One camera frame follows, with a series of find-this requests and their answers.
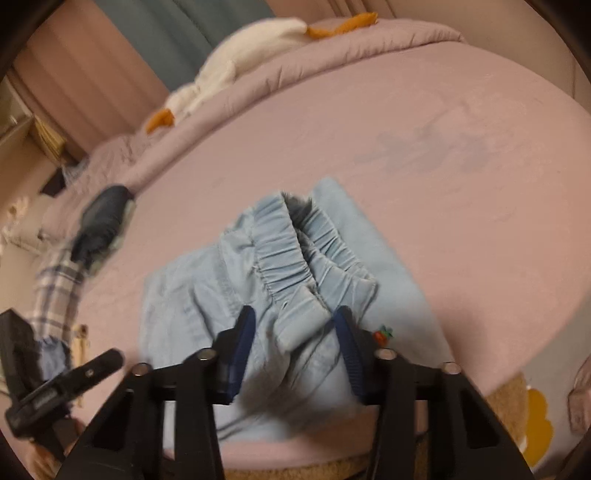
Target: light blue cloth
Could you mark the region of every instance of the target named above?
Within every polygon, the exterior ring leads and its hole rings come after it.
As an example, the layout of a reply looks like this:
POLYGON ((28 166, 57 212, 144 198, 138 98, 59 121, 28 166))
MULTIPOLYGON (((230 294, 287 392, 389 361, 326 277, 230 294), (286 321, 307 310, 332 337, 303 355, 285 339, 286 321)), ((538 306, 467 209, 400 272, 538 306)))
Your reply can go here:
MULTIPOLYGON (((181 363, 233 326, 244 304, 257 333, 241 393, 216 406, 220 440, 282 440, 355 411, 332 312, 348 305, 362 327, 392 328, 410 361, 452 359, 437 320, 396 255, 331 179, 310 199, 266 197, 220 240, 151 275, 140 352, 155 368, 181 363)), ((174 404, 164 447, 173 447, 174 404)))
POLYGON ((172 91, 192 82, 228 35, 273 17, 265 0, 95 0, 172 91))
POLYGON ((72 367, 70 348, 60 339, 49 336, 37 341, 39 369, 44 382, 52 380, 72 367))

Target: white plush toy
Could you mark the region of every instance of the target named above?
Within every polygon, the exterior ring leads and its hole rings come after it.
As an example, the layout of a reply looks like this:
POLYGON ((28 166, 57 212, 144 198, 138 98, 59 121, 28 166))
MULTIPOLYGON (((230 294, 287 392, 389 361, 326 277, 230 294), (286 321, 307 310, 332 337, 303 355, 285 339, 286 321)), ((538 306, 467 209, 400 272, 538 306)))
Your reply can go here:
POLYGON ((314 40, 340 35, 375 23, 377 14, 349 18, 333 31, 310 28, 299 18, 267 18, 247 25, 211 52, 193 83, 170 94, 164 108, 145 129, 171 127, 191 115, 203 102, 232 85, 239 77, 282 53, 314 40))

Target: black device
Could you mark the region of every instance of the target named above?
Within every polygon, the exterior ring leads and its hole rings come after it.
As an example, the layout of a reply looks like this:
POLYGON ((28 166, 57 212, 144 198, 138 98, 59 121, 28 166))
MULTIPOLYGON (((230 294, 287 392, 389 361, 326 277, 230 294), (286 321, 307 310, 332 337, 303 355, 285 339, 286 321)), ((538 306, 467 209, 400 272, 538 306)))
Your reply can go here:
POLYGON ((123 366, 115 349, 43 382, 33 329, 13 310, 0 314, 0 358, 12 405, 6 420, 12 434, 33 439, 58 460, 77 438, 70 403, 123 366))
MULTIPOLYGON (((416 400, 428 402, 431 480, 534 478, 508 433, 457 364, 422 367, 391 349, 380 348, 370 332, 357 327, 348 307, 335 312, 333 324, 353 393, 362 404, 379 406, 369 467, 355 478, 414 478, 416 400)), ((197 351, 182 364, 156 370, 136 364, 78 439, 57 480, 223 480, 213 405, 227 405, 239 393, 255 329, 255 313, 245 306, 233 329, 220 332, 210 348, 197 351), (166 460, 162 449, 165 401, 177 404, 174 461, 166 460)), ((15 330, 10 332, 16 338, 15 330)), ((87 377, 75 384, 86 388, 89 382, 87 377)), ((34 393, 45 395, 52 385, 43 384, 34 393)), ((66 386, 64 391, 71 392, 62 397, 65 401, 78 390, 66 386)), ((52 395, 41 403, 56 405, 59 411, 52 395)), ((39 396, 27 394, 19 402, 30 407, 33 398, 39 396)), ((35 438, 43 438, 41 426, 51 432, 45 420, 24 418, 29 419, 27 431, 38 433, 35 438)), ((587 478, 589 448, 587 439, 558 480, 587 478)), ((30 480, 1 434, 0 461, 11 469, 11 480, 30 480)))

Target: orange plush toy feet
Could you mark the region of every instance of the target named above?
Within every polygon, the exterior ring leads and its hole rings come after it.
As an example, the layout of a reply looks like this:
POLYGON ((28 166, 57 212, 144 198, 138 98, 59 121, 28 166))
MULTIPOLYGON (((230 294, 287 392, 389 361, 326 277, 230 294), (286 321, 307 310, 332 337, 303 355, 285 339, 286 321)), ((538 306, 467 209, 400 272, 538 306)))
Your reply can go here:
POLYGON ((146 133, 150 134, 158 127, 173 127, 174 115, 169 108, 164 108, 156 112, 150 121, 146 124, 146 133))
POLYGON ((336 35, 342 35, 343 33, 348 33, 353 30, 357 30, 358 28, 369 27, 373 25, 378 20, 378 14, 376 13, 365 13, 355 15, 352 18, 349 18, 344 23, 340 24, 334 30, 325 30, 324 28, 313 28, 308 27, 307 34, 309 37, 319 40, 321 38, 328 38, 334 37, 336 35))

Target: black clamp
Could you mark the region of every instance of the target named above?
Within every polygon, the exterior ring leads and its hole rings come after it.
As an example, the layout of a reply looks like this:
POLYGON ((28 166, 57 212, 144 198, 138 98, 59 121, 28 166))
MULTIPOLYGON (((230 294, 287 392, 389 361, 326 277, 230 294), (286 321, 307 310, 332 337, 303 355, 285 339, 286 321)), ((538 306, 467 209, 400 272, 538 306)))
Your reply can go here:
POLYGON ((333 316, 353 393, 379 405, 368 480, 412 480, 415 401, 428 402, 429 478, 533 480, 517 446, 455 363, 414 365, 380 348, 348 307, 333 316))
POLYGON ((56 480, 157 480, 163 469, 164 402, 176 402, 174 478, 222 480, 213 405, 240 391, 256 329, 245 306, 233 329, 182 364, 135 365, 88 425, 56 480))

